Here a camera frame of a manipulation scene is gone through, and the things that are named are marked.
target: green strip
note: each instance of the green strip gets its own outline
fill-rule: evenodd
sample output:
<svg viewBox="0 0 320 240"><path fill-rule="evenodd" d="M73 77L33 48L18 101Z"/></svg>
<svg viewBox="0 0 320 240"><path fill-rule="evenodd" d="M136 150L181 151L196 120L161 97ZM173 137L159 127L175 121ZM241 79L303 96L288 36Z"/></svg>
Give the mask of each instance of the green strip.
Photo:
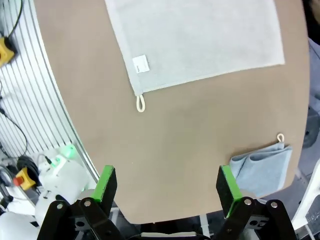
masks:
<svg viewBox="0 0 320 240"><path fill-rule="evenodd" d="M102 174L100 175L98 183L96 184L95 190L91 195L91 198L93 198L96 202L101 203L108 181L114 170L115 168L112 165L104 166Z"/></svg>
<svg viewBox="0 0 320 240"><path fill-rule="evenodd" d="M233 202L231 204L231 207L229 209L229 212L227 214L227 218L230 216L236 202L240 201L240 199L243 197L242 196L242 193L237 185L237 182L236 182L236 179L234 177L234 175L232 174L231 172L231 169L230 169L230 166L222 166L222 171L224 173L224 176L225 176L225 179L228 183L228 186L229 186L229 189L230 189L230 192L232 194L232 197L233 197Z"/></svg>

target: white loop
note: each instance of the white loop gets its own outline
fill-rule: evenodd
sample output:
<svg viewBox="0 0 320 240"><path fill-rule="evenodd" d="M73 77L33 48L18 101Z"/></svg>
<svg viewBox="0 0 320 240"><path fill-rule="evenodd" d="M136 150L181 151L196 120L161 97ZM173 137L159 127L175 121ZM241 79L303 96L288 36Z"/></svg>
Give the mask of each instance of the white loop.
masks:
<svg viewBox="0 0 320 240"><path fill-rule="evenodd" d="M142 94L140 96L136 96L136 109L138 110L139 113L143 113L146 109L145 99Z"/></svg>
<svg viewBox="0 0 320 240"><path fill-rule="evenodd" d="M276 138L278 139L279 143L284 143L285 142L285 135L282 133L279 133Z"/></svg>

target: table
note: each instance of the table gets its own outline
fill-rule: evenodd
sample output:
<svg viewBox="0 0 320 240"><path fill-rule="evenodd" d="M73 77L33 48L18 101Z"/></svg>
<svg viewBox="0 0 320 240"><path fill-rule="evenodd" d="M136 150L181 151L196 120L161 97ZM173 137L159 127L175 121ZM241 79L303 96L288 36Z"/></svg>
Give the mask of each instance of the table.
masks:
<svg viewBox="0 0 320 240"><path fill-rule="evenodd" d="M94 166L114 165L115 202L134 224L221 209L219 165L276 142L295 175L308 111L309 55L301 0L275 0L285 65L229 73L144 94L138 113L104 0L35 0L48 59Z"/></svg>

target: folded towel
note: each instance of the folded towel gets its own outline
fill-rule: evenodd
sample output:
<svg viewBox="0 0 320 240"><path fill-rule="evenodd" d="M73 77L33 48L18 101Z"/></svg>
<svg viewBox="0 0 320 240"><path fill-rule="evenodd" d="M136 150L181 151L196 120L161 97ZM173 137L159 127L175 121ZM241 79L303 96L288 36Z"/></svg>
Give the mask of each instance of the folded towel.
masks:
<svg viewBox="0 0 320 240"><path fill-rule="evenodd" d="M239 188L257 198L283 188L292 150L279 142L232 157L229 165Z"/></svg>

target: screw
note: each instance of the screw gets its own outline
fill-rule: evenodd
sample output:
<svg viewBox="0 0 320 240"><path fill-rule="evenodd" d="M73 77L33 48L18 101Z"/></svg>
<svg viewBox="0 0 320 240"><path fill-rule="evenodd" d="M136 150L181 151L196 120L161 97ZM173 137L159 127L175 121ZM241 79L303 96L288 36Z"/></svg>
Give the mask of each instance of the screw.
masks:
<svg viewBox="0 0 320 240"><path fill-rule="evenodd" d="M277 208L277 207L278 207L278 204L277 204L276 202L274 202L274 201L273 201L273 202L271 203L271 207L273 207L273 208L275 209L275 208Z"/></svg>
<svg viewBox="0 0 320 240"><path fill-rule="evenodd" d="M91 205L91 202L90 202L89 200L87 200L87 201L84 202L84 205L85 205L86 207L89 207L89 206Z"/></svg>
<svg viewBox="0 0 320 240"><path fill-rule="evenodd" d="M62 203L59 203L59 204L56 206L56 208L59 209L59 210L62 209L62 207L63 207L63 204L62 204Z"/></svg>
<svg viewBox="0 0 320 240"><path fill-rule="evenodd" d="M246 200L244 200L244 203L245 203L246 205L251 205L251 200L250 200L250 199L246 199Z"/></svg>

